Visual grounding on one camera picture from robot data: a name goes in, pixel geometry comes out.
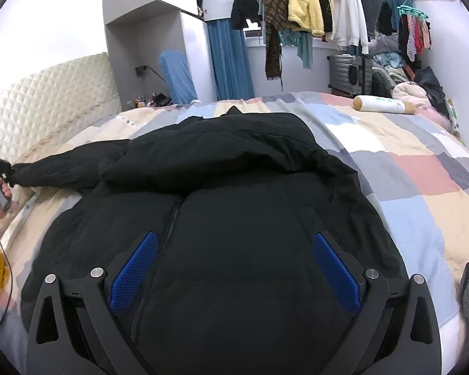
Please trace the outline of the black puffer jacket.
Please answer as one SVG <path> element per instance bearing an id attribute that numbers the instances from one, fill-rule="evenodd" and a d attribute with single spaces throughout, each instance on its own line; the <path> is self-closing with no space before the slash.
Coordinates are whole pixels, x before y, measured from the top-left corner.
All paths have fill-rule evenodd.
<path id="1" fill-rule="evenodd" d="M 407 275 L 356 171 L 289 113 L 191 117 L 19 163 L 13 178 L 82 196 L 45 234 L 24 324 L 49 273 L 81 278 L 157 237 L 118 319 L 159 374 L 314 373 L 352 319 L 313 257 L 319 233 L 365 268 Z"/>

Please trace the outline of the pile of clothes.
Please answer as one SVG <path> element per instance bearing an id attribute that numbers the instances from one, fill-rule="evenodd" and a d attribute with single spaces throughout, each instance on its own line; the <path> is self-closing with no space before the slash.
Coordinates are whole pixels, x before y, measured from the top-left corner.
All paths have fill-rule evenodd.
<path id="1" fill-rule="evenodd" d="M 399 54 L 399 49 L 395 47 L 397 41 L 397 34 L 390 36 L 378 35 L 368 44 L 369 55 L 373 58 L 375 55 L 396 53 Z M 397 75 L 398 72 L 404 71 L 401 68 L 395 68 L 393 71 L 387 70 L 390 75 Z M 430 98 L 426 90 L 416 82 L 409 80 L 406 75 L 401 76 L 401 82 L 394 81 L 395 86 L 391 89 L 391 97 L 396 100 L 400 100 L 403 103 L 409 103 L 415 107 L 416 113 L 422 113 L 427 118 L 433 120 L 436 124 L 439 124 L 448 132 L 453 132 L 451 121 L 447 116 L 438 112 L 436 108 L 431 104 Z"/>

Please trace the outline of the cream quilted headboard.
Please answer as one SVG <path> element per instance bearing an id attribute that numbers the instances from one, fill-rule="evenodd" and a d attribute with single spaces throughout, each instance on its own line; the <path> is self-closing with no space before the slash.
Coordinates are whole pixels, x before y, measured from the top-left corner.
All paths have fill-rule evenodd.
<path id="1" fill-rule="evenodd" d="M 121 111 L 107 53 L 60 63 L 0 96 L 0 158 L 34 162 Z"/>

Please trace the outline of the bedside clutter of small bottles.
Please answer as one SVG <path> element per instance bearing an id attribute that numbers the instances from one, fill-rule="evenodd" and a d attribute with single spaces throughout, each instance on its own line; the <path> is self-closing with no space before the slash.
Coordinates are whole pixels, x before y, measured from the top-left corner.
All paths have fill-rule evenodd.
<path id="1" fill-rule="evenodd" d="M 128 106 L 131 108 L 161 108 L 172 104 L 172 99 L 163 93 L 152 93 L 149 97 L 138 96 L 134 100 L 128 102 Z"/>

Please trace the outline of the blue covered chair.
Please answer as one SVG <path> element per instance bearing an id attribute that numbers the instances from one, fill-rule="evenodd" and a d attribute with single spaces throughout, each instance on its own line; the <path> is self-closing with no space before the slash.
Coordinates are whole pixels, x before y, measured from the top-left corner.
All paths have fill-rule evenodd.
<path id="1" fill-rule="evenodd" d="M 187 58 L 182 52 L 163 51 L 158 62 L 173 104 L 188 105 L 198 99 Z"/>

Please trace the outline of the grey wardrobe cabinet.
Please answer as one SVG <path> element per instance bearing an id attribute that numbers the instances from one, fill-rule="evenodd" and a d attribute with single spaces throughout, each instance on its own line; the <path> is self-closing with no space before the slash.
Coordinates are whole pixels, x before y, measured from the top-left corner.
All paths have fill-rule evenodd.
<path id="1" fill-rule="evenodd" d="M 168 94 L 166 83 L 151 71 L 137 77 L 135 68 L 151 66 L 162 77 L 159 56 L 179 51 L 187 58 L 198 99 L 217 99 L 207 24 L 196 0 L 102 0 L 109 59 L 123 108 L 138 96 Z"/>

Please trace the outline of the white bottle with wooden cap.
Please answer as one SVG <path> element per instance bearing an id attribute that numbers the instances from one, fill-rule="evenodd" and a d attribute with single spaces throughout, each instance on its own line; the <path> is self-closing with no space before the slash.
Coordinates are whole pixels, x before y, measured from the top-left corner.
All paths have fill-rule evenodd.
<path id="1" fill-rule="evenodd" d="M 360 112 L 381 112 L 397 114 L 415 114 L 416 107 L 411 103 L 404 103 L 398 99 L 376 97 L 376 96 L 356 96 L 352 102 L 353 108 Z"/>

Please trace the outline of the blue curtain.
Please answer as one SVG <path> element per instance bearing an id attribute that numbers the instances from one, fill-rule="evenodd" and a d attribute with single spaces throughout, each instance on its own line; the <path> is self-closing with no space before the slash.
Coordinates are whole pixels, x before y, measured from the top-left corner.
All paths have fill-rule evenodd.
<path id="1" fill-rule="evenodd" d="M 244 32 L 228 19 L 208 21 L 207 31 L 218 100 L 254 98 Z"/>

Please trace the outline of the grey ribbed suitcase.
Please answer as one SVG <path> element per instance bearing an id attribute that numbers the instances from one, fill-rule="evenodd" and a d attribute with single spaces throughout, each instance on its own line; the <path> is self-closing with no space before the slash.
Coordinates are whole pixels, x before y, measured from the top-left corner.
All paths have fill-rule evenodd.
<path id="1" fill-rule="evenodd" d="M 371 94 L 373 61 L 370 58 L 336 54 L 328 56 L 327 60 L 331 89 L 344 93 L 348 98 Z"/>

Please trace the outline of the black hanging jacket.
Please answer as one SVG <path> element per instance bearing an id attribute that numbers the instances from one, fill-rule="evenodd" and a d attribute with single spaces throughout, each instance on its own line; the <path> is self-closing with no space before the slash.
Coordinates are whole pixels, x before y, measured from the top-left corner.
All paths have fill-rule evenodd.
<path id="1" fill-rule="evenodd" d="M 262 0 L 234 0 L 230 25 L 234 30 L 244 30 L 249 25 L 260 26 L 263 22 Z"/>

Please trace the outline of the teal clip hanger with socks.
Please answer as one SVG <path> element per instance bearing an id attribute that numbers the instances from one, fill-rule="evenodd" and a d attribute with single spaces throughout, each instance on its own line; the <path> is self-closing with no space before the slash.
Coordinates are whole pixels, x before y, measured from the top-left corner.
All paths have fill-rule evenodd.
<path id="1" fill-rule="evenodd" d="M 432 48 L 429 17 L 413 7 L 413 0 L 404 0 L 396 7 L 399 19 L 398 43 L 401 56 L 407 63 L 416 63 L 418 57 Z"/>

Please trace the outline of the teal hanging shirt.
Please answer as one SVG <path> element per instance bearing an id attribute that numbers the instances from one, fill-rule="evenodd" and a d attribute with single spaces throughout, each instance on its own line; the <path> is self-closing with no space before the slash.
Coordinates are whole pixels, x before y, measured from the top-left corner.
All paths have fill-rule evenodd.
<path id="1" fill-rule="evenodd" d="M 297 57 L 301 59 L 304 69 L 313 68 L 313 35 L 310 32 L 287 28 L 280 32 L 280 40 L 283 46 L 297 48 Z"/>

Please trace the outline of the white hoodie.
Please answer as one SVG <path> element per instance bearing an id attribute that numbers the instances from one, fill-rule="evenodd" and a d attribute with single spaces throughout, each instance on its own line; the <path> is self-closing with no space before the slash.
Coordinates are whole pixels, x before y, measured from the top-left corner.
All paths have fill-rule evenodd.
<path id="1" fill-rule="evenodd" d="M 359 47 L 368 55 L 368 30 L 362 0 L 334 0 L 332 39 L 341 47 Z"/>

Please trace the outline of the brown plaid scarf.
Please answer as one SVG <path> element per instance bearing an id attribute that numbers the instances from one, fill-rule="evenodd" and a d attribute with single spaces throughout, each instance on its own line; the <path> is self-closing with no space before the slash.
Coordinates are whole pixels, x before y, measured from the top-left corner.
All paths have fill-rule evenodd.
<path id="1" fill-rule="evenodd" d="M 288 0 L 263 0 L 266 45 L 265 74 L 268 80 L 280 79 L 282 75 L 280 31 L 288 27 L 287 4 Z"/>

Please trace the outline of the yellow fleece jacket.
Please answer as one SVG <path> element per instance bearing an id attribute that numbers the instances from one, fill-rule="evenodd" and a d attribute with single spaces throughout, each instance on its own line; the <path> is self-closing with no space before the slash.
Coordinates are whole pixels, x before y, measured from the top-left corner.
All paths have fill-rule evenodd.
<path id="1" fill-rule="evenodd" d="M 307 31 L 329 41 L 334 30 L 334 0 L 289 0 L 288 21 L 293 31 Z"/>

